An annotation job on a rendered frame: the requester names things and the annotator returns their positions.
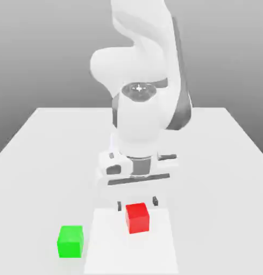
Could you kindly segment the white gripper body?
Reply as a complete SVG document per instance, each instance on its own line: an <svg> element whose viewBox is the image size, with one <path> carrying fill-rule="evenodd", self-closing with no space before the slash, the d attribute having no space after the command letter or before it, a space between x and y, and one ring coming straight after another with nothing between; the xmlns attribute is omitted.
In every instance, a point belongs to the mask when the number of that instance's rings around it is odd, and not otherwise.
<svg viewBox="0 0 263 275"><path fill-rule="evenodd" d="M173 188L174 174L162 173L146 178L115 178L109 185L109 176L96 171L97 194L105 199L129 199L143 196L164 195Z"/></svg>

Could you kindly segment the small red cube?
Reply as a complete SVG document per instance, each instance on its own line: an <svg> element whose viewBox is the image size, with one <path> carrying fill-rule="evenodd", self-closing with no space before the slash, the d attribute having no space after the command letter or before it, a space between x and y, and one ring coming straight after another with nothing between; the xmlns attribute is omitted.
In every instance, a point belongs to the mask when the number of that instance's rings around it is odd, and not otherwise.
<svg viewBox="0 0 263 275"><path fill-rule="evenodd" d="M150 215L144 202L126 205L125 208L125 219L130 234L149 231Z"/></svg>

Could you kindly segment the small green cube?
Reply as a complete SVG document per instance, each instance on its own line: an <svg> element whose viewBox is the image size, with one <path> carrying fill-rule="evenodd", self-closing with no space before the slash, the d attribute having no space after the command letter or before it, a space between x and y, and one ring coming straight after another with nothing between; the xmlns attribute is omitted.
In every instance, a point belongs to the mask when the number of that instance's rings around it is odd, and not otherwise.
<svg viewBox="0 0 263 275"><path fill-rule="evenodd" d="M60 228L57 249L60 258L81 258L84 234L82 225L64 225Z"/></svg>

